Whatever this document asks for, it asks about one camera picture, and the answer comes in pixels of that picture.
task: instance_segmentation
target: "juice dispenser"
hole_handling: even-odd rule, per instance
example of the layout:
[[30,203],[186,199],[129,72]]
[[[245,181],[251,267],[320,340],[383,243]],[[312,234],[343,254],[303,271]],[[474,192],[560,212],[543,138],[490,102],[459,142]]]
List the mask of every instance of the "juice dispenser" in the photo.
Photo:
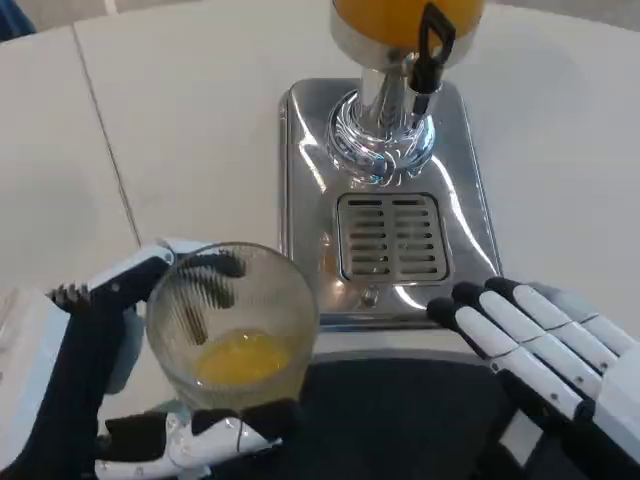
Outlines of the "juice dispenser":
[[445,68],[482,0],[333,0],[360,79],[308,79],[281,105],[281,248],[325,329],[435,326],[431,298],[500,263],[469,123]]

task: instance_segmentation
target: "white robot finger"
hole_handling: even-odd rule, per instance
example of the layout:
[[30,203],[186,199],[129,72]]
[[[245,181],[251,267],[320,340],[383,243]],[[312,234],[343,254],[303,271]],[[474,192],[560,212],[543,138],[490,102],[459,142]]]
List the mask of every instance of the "white robot finger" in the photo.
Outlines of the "white robot finger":
[[481,358],[489,362],[495,373],[511,372],[551,409],[566,419],[574,418],[582,398],[477,310],[439,298],[429,302],[427,314],[444,328],[459,333]]
[[485,286],[520,308],[544,330],[559,338],[582,357],[596,371],[604,372],[613,365],[617,356],[582,325],[540,295],[529,285],[505,278],[487,280]]
[[532,287],[556,307],[566,313],[573,321],[582,324],[593,336],[620,356],[636,347],[638,342],[611,320],[599,314],[585,299],[571,292],[559,290],[539,283]]
[[600,393],[602,377],[597,372],[498,293],[463,282],[454,287],[452,296],[455,301],[474,307],[494,322],[574,389],[590,398]]

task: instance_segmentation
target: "robotic hand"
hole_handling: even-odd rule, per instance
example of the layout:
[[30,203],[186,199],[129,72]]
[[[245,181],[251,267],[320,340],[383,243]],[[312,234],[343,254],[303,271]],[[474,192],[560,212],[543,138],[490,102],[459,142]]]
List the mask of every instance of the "robotic hand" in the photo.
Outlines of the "robotic hand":
[[[163,241],[79,289],[16,290],[0,299],[0,480],[193,478],[295,430],[297,404],[281,400],[187,420],[148,412],[109,420],[109,435],[98,436],[102,399],[124,387],[140,351],[136,305],[171,265],[205,246]],[[242,275],[232,256],[209,255],[221,274]]]
[[427,313],[486,360],[520,409],[480,476],[523,476],[544,432],[589,478],[640,478],[640,344],[623,330],[572,294],[504,278],[458,284]]

